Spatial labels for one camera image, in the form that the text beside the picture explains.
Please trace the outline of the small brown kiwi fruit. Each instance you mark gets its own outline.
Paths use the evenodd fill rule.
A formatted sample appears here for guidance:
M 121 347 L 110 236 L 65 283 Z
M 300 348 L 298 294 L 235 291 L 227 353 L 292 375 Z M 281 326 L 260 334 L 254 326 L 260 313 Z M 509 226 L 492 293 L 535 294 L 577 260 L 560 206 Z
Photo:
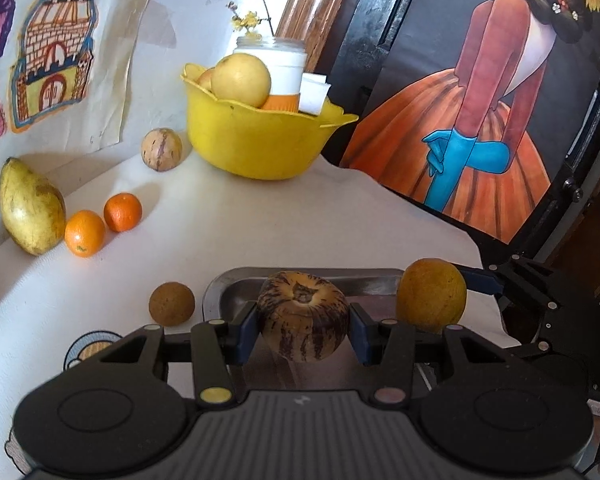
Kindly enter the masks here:
M 195 312 L 194 293 L 179 282 L 166 282 L 150 295 L 148 311 L 151 318 L 161 326 L 179 326 L 187 322 Z

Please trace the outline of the white orange cup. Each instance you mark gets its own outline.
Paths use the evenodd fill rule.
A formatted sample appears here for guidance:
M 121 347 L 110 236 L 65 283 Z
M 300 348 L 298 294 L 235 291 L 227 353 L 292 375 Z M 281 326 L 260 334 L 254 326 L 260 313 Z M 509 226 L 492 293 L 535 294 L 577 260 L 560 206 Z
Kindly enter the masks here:
M 271 90 L 262 110 L 297 113 L 302 75 L 306 68 L 306 46 L 297 39 L 241 36 L 235 53 L 260 58 L 271 75 Z

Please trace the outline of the yellow green pear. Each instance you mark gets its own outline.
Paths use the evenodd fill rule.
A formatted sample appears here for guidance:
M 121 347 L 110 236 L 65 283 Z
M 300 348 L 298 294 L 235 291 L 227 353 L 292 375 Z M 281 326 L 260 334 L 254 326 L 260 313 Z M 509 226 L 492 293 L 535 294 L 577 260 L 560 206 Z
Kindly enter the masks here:
M 12 240 L 32 256 L 46 254 L 64 239 L 64 196 L 19 158 L 9 157 L 2 167 L 0 211 Z

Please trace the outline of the orange dress woman painting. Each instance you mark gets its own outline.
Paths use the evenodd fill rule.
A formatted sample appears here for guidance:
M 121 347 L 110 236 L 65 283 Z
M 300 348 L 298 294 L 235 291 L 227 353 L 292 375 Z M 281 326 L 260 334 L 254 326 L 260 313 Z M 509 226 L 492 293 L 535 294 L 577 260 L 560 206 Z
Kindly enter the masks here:
M 510 242 L 600 83 L 600 0 L 412 0 L 343 167 Z

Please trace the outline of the yellow plastic bowl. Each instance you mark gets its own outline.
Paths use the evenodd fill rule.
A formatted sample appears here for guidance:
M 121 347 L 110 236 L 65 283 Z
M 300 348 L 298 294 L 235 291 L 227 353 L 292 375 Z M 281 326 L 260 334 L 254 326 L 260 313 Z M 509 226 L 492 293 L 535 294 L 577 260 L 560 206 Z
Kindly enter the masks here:
M 196 83 L 205 70 L 187 63 L 181 73 L 186 132 L 202 159 L 230 174 L 265 181 L 297 177 L 311 167 L 339 128 L 358 121 L 331 102 L 311 116 L 220 100 Z

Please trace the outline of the houses children drawing paper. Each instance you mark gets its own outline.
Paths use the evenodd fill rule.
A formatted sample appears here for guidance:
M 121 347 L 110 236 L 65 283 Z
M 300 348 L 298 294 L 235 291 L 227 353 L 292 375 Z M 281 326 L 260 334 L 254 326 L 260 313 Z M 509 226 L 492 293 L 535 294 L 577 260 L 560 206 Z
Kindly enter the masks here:
M 47 174 L 119 142 L 148 0 L 0 0 L 0 171 Z

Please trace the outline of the orange tangerine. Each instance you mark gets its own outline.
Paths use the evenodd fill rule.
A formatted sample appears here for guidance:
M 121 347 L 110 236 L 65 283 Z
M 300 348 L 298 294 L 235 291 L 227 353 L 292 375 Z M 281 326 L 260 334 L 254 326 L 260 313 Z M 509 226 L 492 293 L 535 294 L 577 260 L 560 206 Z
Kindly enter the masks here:
M 116 233 L 134 229 L 142 220 L 143 207 L 132 193 L 119 193 L 106 201 L 102 211 L 106 225 Z
M 94 211 L 80 210 L 67 221 L 65 243 L 73 255 L 94 256 L 104 246 L 105 237 L 106 224 Z

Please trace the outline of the large yellow mango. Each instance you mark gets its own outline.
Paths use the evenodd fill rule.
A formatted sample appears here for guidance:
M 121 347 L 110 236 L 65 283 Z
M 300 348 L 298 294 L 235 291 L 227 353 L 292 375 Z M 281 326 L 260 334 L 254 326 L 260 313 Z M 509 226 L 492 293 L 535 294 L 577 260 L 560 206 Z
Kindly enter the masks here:
M 396 318 L 427 333 L 440 334 L 460 322 L 467 286 L 454 264 L 422 258 L 403 272 L 396 290 Z

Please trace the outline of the white printed tablecloth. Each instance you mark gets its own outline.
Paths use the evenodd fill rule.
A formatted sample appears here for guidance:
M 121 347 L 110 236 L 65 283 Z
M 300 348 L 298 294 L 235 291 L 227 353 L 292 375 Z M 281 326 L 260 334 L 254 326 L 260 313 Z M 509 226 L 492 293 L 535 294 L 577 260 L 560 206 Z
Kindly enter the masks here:
M 101 212 L 119 192 L 140 199 L 143 219 L 109 235 L 93 257 L 65 245 L 39 257 L 0 246 L 0 479 L 19 477 L 9 430 L 20 400 L 76 364 L 81 342 L 148 324 L 149 296 L 162 283 L 201 296 L 238 266 L 403 269 L 421 258 L 480 266 L 465 232 L 324 160 L 294 179 L 264 182 L 196 155 L 168 172 L 133 157 L 72 193 L 68 211 Z

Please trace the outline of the yellow flower twig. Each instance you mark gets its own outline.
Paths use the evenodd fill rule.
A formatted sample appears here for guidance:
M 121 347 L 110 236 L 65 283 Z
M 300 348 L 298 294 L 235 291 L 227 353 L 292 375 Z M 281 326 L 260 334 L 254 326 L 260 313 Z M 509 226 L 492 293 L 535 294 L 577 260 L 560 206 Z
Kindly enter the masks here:
M 235 32 L 243 32 L 248 38 L 259 39 L 262 37 L 262 35 L 260 32 L 258 32 L 258 27 L 262 24 L 265 24 L 270 35 L 275 35 L 272 23 L 272 15 L 270 9 L 268 8 L 268 3 L 266 0 L 260 1 L 264 11 L 263 15 L 260 15 L 256 11 L 248 11 L 244 14 L 240 14 L 236 2 L 229 1 L 226 4 L 227 9 L 230 10 L 230 13 L 232 14 L 232 17 L 230 18 L 230 24 L 232 24 Z

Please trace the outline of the yellow apple in bowl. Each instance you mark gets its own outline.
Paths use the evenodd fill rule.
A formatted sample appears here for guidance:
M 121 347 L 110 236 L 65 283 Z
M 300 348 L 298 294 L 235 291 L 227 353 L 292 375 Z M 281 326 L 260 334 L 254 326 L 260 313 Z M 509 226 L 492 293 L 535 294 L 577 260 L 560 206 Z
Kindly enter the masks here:
M 212 70 L 211 91 L 220 100 L 260 108 L 270 95 L 271 84 L 266 65 L 251 54 L 226 56 Z

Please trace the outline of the wooden door frame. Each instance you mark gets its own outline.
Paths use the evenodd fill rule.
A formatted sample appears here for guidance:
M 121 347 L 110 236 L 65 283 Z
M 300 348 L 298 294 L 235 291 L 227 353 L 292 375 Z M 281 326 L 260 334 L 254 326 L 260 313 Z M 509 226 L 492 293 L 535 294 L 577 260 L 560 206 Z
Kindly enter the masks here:
M 276 36 L 304 43 L 308 72 L 317 66 L 341 3 L 343 0 L 287 0 Z

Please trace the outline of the metal tray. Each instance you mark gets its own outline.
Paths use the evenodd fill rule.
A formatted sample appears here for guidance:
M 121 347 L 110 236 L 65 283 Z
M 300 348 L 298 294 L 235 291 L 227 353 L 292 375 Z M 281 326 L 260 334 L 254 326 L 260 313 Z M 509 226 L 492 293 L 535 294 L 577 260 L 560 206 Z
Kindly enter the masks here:
M 202 318 L 233 321 L 246 302 L 258 298 L 264 281 L 277 271 L 276 268 L 245 266 L 220 274 L 204 292 Z M 393 317 L 401 270 L 314 268 L 308 272 L 331 281 L 348 301 L 360 304 L 373 320 Z M 358 362 L 347 340 L 323 361 L 295 363 L 279 356 L 258 338 L 249 361 L 228 370 L 240 394 L 251 389 L 363 390 L 373 382 L 375 375 L 371 367 Z

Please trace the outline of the dark striped pepino melon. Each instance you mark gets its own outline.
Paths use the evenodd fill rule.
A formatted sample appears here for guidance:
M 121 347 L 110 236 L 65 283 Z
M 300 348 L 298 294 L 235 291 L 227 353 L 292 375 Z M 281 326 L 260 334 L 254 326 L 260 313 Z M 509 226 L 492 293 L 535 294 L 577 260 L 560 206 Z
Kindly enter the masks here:
M 343 292 L 326 278 L 280 271 L 262 285 L 257 309 L 268 346 L 291 362 L 318 362 L 342 344 L 350 326 Z

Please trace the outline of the small beige striped melon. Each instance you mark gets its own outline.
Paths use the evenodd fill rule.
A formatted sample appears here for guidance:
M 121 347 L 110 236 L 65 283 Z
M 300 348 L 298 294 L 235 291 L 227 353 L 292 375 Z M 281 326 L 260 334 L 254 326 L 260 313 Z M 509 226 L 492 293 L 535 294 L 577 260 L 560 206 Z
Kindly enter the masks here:
M 169 171 L 178 166 L 182 153 L 182 140 L 170 128 L 150 130 L 140 144 L 143 163 L 158 172 Z

